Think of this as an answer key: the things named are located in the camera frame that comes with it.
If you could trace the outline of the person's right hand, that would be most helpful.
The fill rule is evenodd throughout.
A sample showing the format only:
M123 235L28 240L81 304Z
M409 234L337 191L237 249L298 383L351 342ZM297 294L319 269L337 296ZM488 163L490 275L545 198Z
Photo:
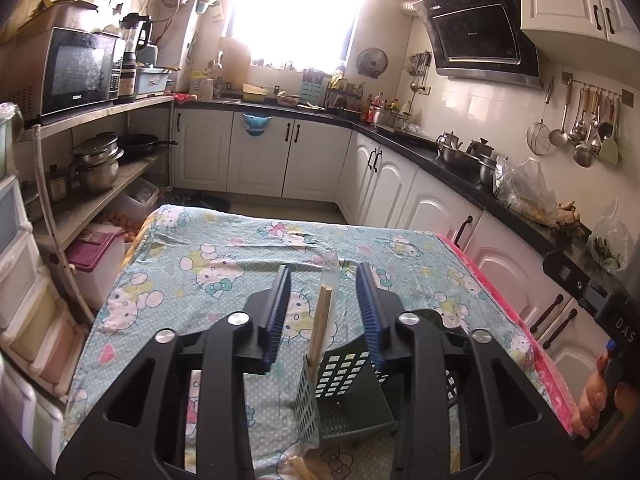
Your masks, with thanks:
M597 360L597 370L589 377L585 388L582 389L577 408L572 416L572 430L583 438L588 438L590 432L597 430L601 414L606 407L608 386L604 380L604 370L608 364L608 352ZM623 413L623 418L608 436L613 442L628 422L629 417L639 408L639 390L626 382L620 382L614 393L616 408Z

